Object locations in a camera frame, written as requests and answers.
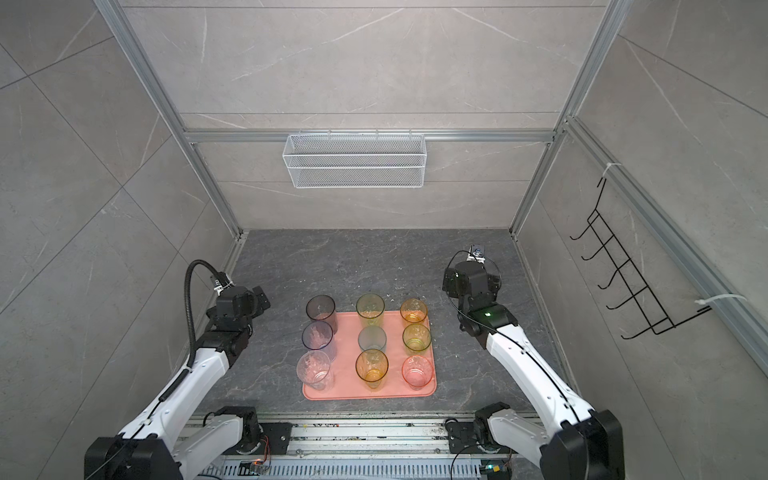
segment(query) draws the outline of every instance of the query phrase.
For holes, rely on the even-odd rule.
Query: vertical metal post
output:
[[[181,123],[181,118],[170,101],[168,94],[163,89],[157,74],[152,69],[144,49],[141,47],[133,28],[128,23],[128,19],[125,17],[122,7],[116,0],[94,0],[94,3],[99,12],[101,12],[101,16],[104,17],[104,21],[107,22],[107,25],[112,30],[115,39],[123,49],[125,56],[134,68],[147,94],[152,99],[154,106],[168,125],[168,129],[179,144],[181,151],[184,152],[184,156],[190,162],[197,178],[200,179],[211,201],[214,202],[214,206],[219,211],[219,215],[221,215],[227,228],[230,229],[233,237],[239,237],[243,230],[237,223],[237,219],[235,219],[229,204],[224,199],[224,195],[219,190],[219,185],[208,171],[205,162],[203,162],[200,152],[185,138],[184,125]]]
[[[624,18],[627,16],[631,5],[632,0],[611,0],[605,8],[605,15],[594,36],[592,46],[589,48],[584,64],[581,66],[571,93],[565,101],[563,111],[560,113],[557,126],[554,129],[556,132],[554,143],[542,155],[536,171],[528,184],[528,189],[525,191],[523,200],[520,202],[518,212],[512,221],[512,225],[509,227],[509,233],[513,237],[520,234],[525,218],[528,217],[528,212],[531,211],[541,185],[544,184],[544,179],[547,177],[549,169],[552,167],[552,162],[558,154],[558,149],[564,136],[562,132],[565,122],[568,120],[568,117],[576,115],[581,104],[584,103],[589,88],[592,86],[600,66],[603,65],[603,60],[605,60],[608,50],[611,48],[616,34],[619,32],[621,24],[624,23]]]

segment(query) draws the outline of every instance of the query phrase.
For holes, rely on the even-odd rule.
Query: transparent cup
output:
[[[418,298],[409,298],[400,306],[400,316],[408,323],[423,322],[427,317],[427,306]]]
[[[360,330],[357,336],[357,344],[361,350],[381,350],[386,351],[386,332],[380,326],[369,325]]]
[[[336,342],[333,328],[327,322],[315,320],[301,332],[301,341],[310,350],[322,350],[332,362],[336,359]]]
[[[334,333],[339,331],[336,321],[336,302],[330,296],[318,295],[306,303],[306,315],[312,320],[322,320],[331,325]]]
[[[423,389],[434,375],[435,367],[423,356],[413,355],[402,363],[402,377],[414,390]]]
[[[331,360],[319,350],[311,350],[301,356],[296,365],[296,374],[304,385],[315,390],[333,387]]]
[[[366,350],[357,357],[355,371],[357,376],[366,383],[370,389],[377,389],[382,384],[384,376],[389,370],[389,360],[381,350]]]
[[[412,355],[429,348],[432,343],[432,334],[421,323],[411,323],[402,331],[402,342]]]
[[[384,317],[384,299],[382,297],[375,293],[366,293],[357,299],[355,308],[364,326],[382,325],[382,318]]]

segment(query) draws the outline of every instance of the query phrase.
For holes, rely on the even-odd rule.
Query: aluminum profile beam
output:
[[[592,158],[600,170],[617,160],[578,120],[569,118],[567,133]],[[648,230],[667,251],[680,271],[691,281],[703,298],[721,293],[738,293],[723,274],[704,256],[696,244],[654,201],[645,189],[619,166],[609,168],[605,177],[629,207],[642,219]],[[736,298],[723,298],[710,303],[752,359],[768,376],[768,327],[752,306]]]
[[[128,19],[123,13],[122,7],[115,0],[94,0],[96,7],[104,17],[104,21],[109,25],[118,44],[123,49],[125,56],[136,71],[144,89],[152,99],[154,106],[160,112],[174,139],[179,144],[184,156],[190,162],[197,178],[203,184],[208,196],[219,211],[219,215],[224,220],[227,228],[233,237],[238,237],[242,233],[240,225],[237,223],[229,204],[224,199],[224,195],[219,190],[219,186],[214,177],[208,171],[200,153],[184,137],[184,126],[181,118],[170,101],[170,97],[163,89],[157,75],[154,73],[144,49],[141,47],[136,34],[134,33]]]
[[[427,141],[552,141],[554,132],[545,128],[508,130],[187,130],[191,143],[203,142],[280,142],[294,134],[419,134]]]
[[[621,24],[624,23],[624,19],[627,17],[627,12],[629,12],[631,5],[632,0],[611,0],[608,3],[608,6],[605,8],[605,15],[603,15],[603,20],[594,36],[594,40],[589,48],[584,64],[578,72],[571,93],[568,95],[563,111],[560,113],[560,118],[556,124],[555,131],[561,132],[567,118],[576,115],[579,108],[581,108],[581,104],[584,103],[589,88],[592,86],[592,82],[597,76],[600,66],[603,65],[608,50],[611,48],[611,45],[619,32]],[[525,191],[525,195],[520,202],[518,212],[515,214],[512,225],[509,227],[509,233],[511,233],[513,237],[517,237],[517,235],[520,234],[520,229],[522,228],[525,219],[528,217],[531,207],[533,207],[533,203],[541,189],[541,185],[544,184],[544,179],[547,177],[549,169],[552,167],[552,162],[557,156],[559,147],[560,142],[558,142],[556,138],[555,143],[541,156],[536,171],[533,173],[530,183],[528,183],[528,189]]]

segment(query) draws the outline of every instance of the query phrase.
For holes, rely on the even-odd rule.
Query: black wire hook rack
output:
[[[585,233],[587,233],[589,230],[592,230],[592,233],[594,233],[594,235],[600,241],[600,248],[598,248],[598,250],[596,252],[594,252],[590,257],[584,258],[582,256],[581,259],[584,260],[584,261],[592,260],[593,258],[595,258],[597,256],[598,253],[600,253],[602,250],[605,250],[605,253],[608,254],[608,258],[611,260],[611,263],[614,265],[614,272],[611,275],[611,279],[608,280],[607,285],[606,286],[602,286],[602,285],[598,284],[598,288],[601,289],[601,290],[606,290],[614,282],[614,279],[616,278],[616,276],[619,276],[621,278],[621,280],[624,282],[624,286],[627,287],[627,290],[629,290],[629,293],[630,293],[629,298],[627,298],[625,301],[619,303],[616,306],[608,306],[608,305],[606,305],[605,308],[607,308],[609,310],[616,310],[616,309],[621,308],[622,306],[626,305],[630,301],[634,300],[635,305],[637,305],[637,308],[640,309],[640,313],[643,314],[643,318],[645,319],[645,323],[647,324],[647,327],[642,329],[640,332],[635,333],[632,336],[624,336],[624,335],[622,335],[621,338],[623,338],[625,340],[630,340],[630,339],[633,339],[633,338],[637,338],[638,336],[642,335],[643,333],[646,333],[648,330],[650,330],[651,332],[653,332],[656,335],[660,335],[660,334],[662,334],[664,332],[667,332],[667,331],[669,331],[669,330],[671,330],[673,328],[677,328],[678,326],[684,324],[685,322],[688,322],[688,321],[690,321],[690,320],[692,320],[692,319],[694,319],[694,318],[696,318],[696,317],[698,317],[700,315],[703,315],[703,314],[709,312],[710,310],[712,310],[712,307],[704,306],[704,307],[698,309],[695,314],[693,314],[692,316],[689,316],[688,318],[686,318],[685,320],[682,320],[680,322],[674,322],[670,318],[669,313],[667,313],[667,311],[664,309],[664,306],[661,304],[661,301],[656,296],[656,293],[654,292],[654,289],[651,288],[650,284],[648,284],[648,282],[645,280],[645,276],[643,275],[643,273],[640,271],[640,269],[637,268],[637,265],[635,265],[635,262],[632,260],[632,257],[630,257],[629,253],[624,248],[624,245],[621,244],[621,242],[619,241],[618,237],[616,237],[616,234],[611,229],[611,226],[608,225],[608,222],[605,220],[605,218],[603,218],[603,216],[600,214],[600,211],[598,210],[598,206],[600,205],[600,199],[603,197],[603,191],[605,190],[605,178],[604,177],[601,178],[600,181],[598,182],[597,188],[600,189],[600,194],[598,194],[598,201],[595,202],[594,209],[587,216],[587,228],[585,228],[584,231],[581,232],[581,234],[578,237],[575,237],[575,238],[571,237],[571,240],[580,240],[584,236]],[[598,233],[598,231],[595,230],[595,228],[594,228],[594,223],[596,221],[598,221],[598,220],[600,222],[602,222],[603,225],[605,225],[605,228],[607,229],[608,233],[610,234],[610,236],[606,240],[603,240],[601,238],[600,234]],[[623,263],[621,263],[621,265],[616,261],[614,256],[611,254],[610,250],[607,248],[607,245],[611,241],[615,242],[619,246],[619,248],[621,248],[621,251],[624,252],[624,255],[627,257],[627,259]],[[642,287],[638,291],[636,291],[636,292],[632,291],[632,287],[630,286],[629,282],[627,282],[626,276],[621,271],[621,269],[626,267],[627,265],[630,268],[634,268],[634,271],[637,273],[637,275],[642,280],[642,283],[641,283]],[[641,303],[637,300],[637,296],[640,295],[641,293],[643,293],[644,291],[649,292],[650,295],[653,297],[654,301],[656,302],[656,304],[659,306],[659,309],[661,310],[661,312],[663,314],[663,318],[661,320],[658,320],[657,322],[651,322],[650,319],[648,318],[647,313],[645,312],[645,309],[643,308]]]

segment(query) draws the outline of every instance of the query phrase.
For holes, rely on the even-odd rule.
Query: work surface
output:
[[[498,302],[509,308],[531,343],[561,372],[506,230],[253,230],[233,281],[262,286],[272,308],[254,320],[248,348],[199,410],[249,405],[259,412],[439,412],[476,410],[493,402],[532,410],[501,364],[458,329],[456,311],[441,291],[446,264],[456,250],[473,243],[484,245],[486,256],[501,269]],[[466,255],[456,258],[464,260]],[[398,310],[411,297],[427,304],[437,390],[432,396],[405,399],[305,399],[296,363],[306,351],[301,332],[310,322],[304,310],[307,300],[327,294],[338,311],[355,311],[355,301],[367,292],[383,297],[387,310]]]

